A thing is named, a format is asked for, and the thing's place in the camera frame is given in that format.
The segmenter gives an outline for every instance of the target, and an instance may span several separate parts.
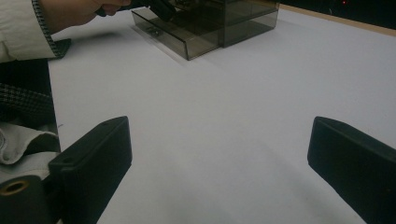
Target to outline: table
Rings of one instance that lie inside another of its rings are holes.
[[[190,62],[128,11],[63,37],[62,149],[130,119],[133,164],[99,223],[364,223],[306,154],[315,116],[396,147],[396,37],[283,9],[275,30]]]

